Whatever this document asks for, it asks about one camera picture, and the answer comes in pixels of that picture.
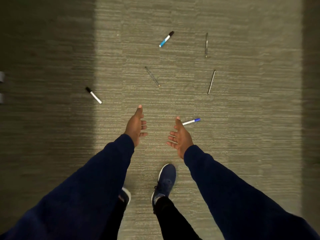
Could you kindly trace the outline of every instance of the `long-sleeve shirt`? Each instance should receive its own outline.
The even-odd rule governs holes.
[[[107,144],[0,239],[98,239],[133,153],[128,135]],[[196,145],[186,150],[184,161],[227,240],[320,239],[304,219],[287,213]]]

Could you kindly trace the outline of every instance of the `marker with blue cap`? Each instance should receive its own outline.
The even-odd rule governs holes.
[[[161,42],[161,44],[159,45],[159,47],[162,47],[167,41],[168,39],[170,39],[170,37],[174,34],[174,31],[171,31],[169,33],[169,35]]]
[[[182,125],[187,125],[187,124],[190,124],[190,123],[193,123],[193,122],[197,122],[197,121],[200,121],[200,118],[196,118],[194,120],[190,120],[188,122],[184,122],[184,123],[182,123]]]

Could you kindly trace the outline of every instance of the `sneaker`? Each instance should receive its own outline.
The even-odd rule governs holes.
[[[126,206],[129,205],[130,200],[131,200],[131,193],[129,192],[129,190],[127,190],[126,188],[122,187],[122,190],[119,194],[119,198],[120,200],[122,200]]]
[[[155,209],[155,199],[159,196],[168,197],[176,181],[176,168],[172,164],[163,166],[159,173],[158,185],[154,187],[151,196],[152,208]]]

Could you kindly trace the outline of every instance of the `person's right arm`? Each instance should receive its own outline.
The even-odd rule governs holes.
[[[179,119],[175,129],[168,145],[184,159],[225,239],[320,239],[303,218],[286,212],[193,145]]]

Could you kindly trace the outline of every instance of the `navy sweatshirt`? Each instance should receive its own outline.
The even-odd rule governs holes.
[[[0,239],[98,239],[133,153],[128,135],[107,144]],[[187,149],[184,161],[225,239],[320,239],[303,218],[283,210],[198,146]]]

